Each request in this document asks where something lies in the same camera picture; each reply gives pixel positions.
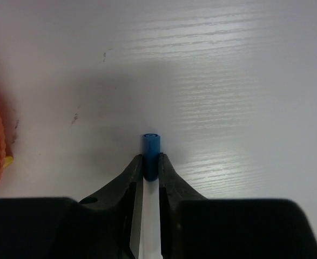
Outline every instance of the white table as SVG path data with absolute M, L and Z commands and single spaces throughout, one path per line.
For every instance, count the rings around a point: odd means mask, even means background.
M 157 132 L 202 194 L 292 199 L 317 236 L 317 1 L 0 0 L 0 109 L 0 197 L 80 200 Z

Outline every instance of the screw hole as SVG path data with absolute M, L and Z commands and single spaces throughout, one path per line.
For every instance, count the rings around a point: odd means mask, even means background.
M 86 197 L 86 198 L 83 198 L 79 203 L 90 204 L 90 203 L 95 203 L 97 201 L 98 201 L 98 199 L 96 197 Z

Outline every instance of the blue cylinder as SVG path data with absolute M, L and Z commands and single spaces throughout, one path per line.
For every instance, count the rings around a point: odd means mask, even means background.
M 158 178 L 158 156 L 160 153 L 160 135 L 143 135 L 144 178 L 152 182 Z

